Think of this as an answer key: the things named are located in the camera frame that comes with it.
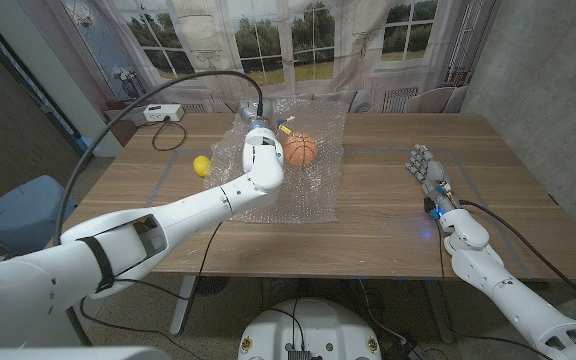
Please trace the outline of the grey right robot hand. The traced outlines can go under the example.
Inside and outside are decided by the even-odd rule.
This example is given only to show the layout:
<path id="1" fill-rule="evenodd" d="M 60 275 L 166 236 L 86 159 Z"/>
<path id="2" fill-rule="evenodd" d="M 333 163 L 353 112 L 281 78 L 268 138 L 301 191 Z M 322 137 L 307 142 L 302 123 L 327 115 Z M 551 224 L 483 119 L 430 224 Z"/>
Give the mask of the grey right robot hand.
<path id="1" fill-rule="evenodd" d="M 414 146 L 405 167 L 421 184 L 422 192 L 426 197 L 424 211 L 432 219 L 439 220 L 447 212 L 459 207 L 450 177 L 425 145 Z"/>

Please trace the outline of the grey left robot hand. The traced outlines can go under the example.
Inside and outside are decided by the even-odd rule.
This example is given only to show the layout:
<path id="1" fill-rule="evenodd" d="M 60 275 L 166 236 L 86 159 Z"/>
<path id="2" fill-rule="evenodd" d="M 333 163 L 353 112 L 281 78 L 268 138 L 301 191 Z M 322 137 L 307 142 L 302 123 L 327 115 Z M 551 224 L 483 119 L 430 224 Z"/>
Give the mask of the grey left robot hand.
<path id="1" fill-rule="evenodd" d="M 264 98 L 261 103 L 257 100 L 241 100 L 239 102 L 239 115 L 250 130 L 272 128 L 273 108 L 271 101 L 267 98 Z"/>

